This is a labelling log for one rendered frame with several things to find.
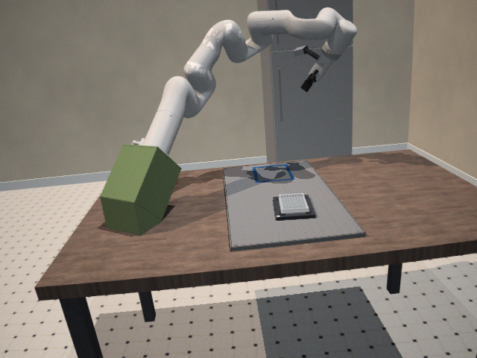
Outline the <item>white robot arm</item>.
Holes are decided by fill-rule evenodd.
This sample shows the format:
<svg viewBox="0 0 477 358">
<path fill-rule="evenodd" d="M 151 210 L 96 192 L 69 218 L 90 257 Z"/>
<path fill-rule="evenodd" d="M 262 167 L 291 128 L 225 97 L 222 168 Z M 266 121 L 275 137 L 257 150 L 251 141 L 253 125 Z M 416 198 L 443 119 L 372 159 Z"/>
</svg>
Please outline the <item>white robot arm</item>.
<svg viewBox="0 0 477 358">
<path fill-rule="evenodd" d="M 224 47 L 228 58 L 241 63 L 267 48 L 273 34 L 289 34 L 302 40 L 327 39 L 321 51 L 338 60 L 357 34 L 356 26 L 337 11 L 325 7 L 316 19 L 299 19 L 289 10 L 255 11 L 247 18 L 251 38 L 244 40 L 240 27 L 232 20 L 215 24 L 184 66 L 186 79 L 176 76 L 166 83 L 162 100 L 148 133 L 132 145 L 158 146 L 169 155 L 183 117 L 196 116 L 215 91 L 212 67 Z"/>
</svg>

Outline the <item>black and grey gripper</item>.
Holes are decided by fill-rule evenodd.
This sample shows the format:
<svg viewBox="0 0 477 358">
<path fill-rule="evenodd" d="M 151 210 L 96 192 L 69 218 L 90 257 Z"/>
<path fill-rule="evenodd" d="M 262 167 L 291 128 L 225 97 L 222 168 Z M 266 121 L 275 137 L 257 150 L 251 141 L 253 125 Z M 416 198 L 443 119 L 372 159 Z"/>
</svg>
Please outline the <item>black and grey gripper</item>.
<svg viewBox="0 0 477 358">
<path fill-rule="evenodd" d="M 329 69 L 329 67 L 332 65 L 333 61 L 337 60 L 331 60 L 328 57 L 326 57 L 323 52 L 320 50 L 321 55 L 312 67 L 309 77 L 306 79 L 306 81 L 303 83 L 301 86 L 301 89 L 305 90 L 306 92 L 309 91 L 310 87 L 312 86 L 313 82 L 319 81 L 323 75 L 325 75 L 326 71 Z M 314 78 L 314 79 L 313 79 Z"/>
</svg>

